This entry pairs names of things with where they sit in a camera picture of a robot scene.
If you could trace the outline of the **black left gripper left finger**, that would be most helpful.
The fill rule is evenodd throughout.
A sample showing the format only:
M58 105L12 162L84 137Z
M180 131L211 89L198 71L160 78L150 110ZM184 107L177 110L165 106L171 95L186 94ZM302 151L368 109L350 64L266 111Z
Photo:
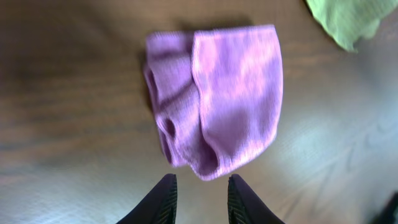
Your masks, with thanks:
M175 224L177 177L166 174L117 224Z

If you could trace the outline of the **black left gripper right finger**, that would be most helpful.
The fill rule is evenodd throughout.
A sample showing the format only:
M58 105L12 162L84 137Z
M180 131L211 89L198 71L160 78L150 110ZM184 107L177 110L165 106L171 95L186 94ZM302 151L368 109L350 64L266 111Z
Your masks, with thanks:
M284 224L238 175L228 180L229 224Z

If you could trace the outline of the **purple microfiber cloth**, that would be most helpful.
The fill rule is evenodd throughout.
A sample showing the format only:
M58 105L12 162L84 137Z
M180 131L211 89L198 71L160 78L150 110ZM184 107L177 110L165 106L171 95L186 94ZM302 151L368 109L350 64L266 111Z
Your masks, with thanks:
M272 144L283 96L273 25L155 32L146 53L144 77L172 166L209 181Z

